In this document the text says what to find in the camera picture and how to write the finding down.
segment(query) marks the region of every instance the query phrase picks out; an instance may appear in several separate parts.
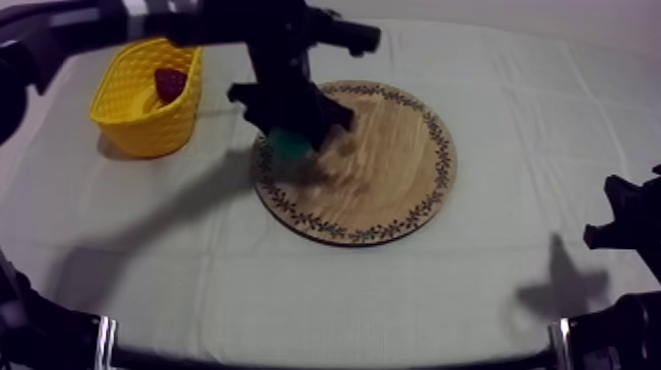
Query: red object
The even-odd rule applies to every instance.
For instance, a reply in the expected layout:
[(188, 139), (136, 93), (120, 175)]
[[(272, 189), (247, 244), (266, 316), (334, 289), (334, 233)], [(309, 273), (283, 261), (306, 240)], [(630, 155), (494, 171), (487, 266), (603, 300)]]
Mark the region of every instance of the red object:
[(170, 68), (158, 68), (153, 76), (158, 98), (165, 104), (174, 101), (184, 91), (188, 79), (185, 73)]

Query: wooden tray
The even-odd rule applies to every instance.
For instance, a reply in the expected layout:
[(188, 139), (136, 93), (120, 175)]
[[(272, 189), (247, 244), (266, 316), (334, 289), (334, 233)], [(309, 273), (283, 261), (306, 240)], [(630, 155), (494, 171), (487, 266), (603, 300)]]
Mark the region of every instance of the wooden tray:
[(341, 246), (369, 246), (420, 228), (441, 208), (456, 172), (448, 129), (423, 102), (365, 81), (321, 90), (354, 110), (353, 128), (333, 128), (318, 154), (274, 158), (263, 136), (253, 146), (255, 189), (290, 229)]

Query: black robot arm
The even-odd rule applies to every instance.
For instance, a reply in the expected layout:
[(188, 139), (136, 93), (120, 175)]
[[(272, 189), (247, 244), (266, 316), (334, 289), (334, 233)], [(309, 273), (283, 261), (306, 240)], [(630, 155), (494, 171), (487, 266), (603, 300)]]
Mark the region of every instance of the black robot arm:
[(351, 110), (325, 98), (310, 81), (308, 48), (377, 49), (381, 31), (342, 21), (303, 0), (76, 0), (0, 12), (0, 144), (19, 127), (26, 87), (44, 93), (75, 54), (163, 36), (178, 46), (245, 42), (257, 83), (233, 87), (231, 100), (265, 134), (280, 127), (318, 149), (331, 125), (349, 128)]

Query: white tablecloth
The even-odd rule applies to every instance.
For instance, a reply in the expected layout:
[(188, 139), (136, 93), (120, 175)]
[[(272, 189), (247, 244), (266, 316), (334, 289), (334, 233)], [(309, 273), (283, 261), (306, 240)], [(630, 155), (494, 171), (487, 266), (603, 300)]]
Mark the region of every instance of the white tablecloth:
[[(256, 130), (225, 97), (243, 46), (208, 47), (191, 142), (133, 160), (88, 119), (116, 49), (82, 56), (0, 207), (0, 245), (44, 294), (120, 321), (124, 344), (221, 361), (374, 366), (534, 351), (561, 316), (656, 289), (630, 251), (590, 252), (610, 174), (661, 163), (661, 63), (452, 24), (367, 21), (379, 52), (311, 52), (317, 82), (417, 95), (449, 127), (458, 171), (441, 212), (372, 249), (280, 225), (250, 188)], [(553, 242), (553, 235), (560, 241)]]

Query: wood grain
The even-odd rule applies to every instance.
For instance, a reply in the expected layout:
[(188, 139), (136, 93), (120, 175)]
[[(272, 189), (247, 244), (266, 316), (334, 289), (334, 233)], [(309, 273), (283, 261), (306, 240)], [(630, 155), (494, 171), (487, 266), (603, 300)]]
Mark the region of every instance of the wood grain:
[(321, 242), (368, 246), (402, 237), (443, 205), (456, 172), (448, 129), (423, 102), (373, 82), (321, 86), (353, 109), (317, 154), (278, 161), (264, 137), (253, 148), (255, 189), (290, 229)]

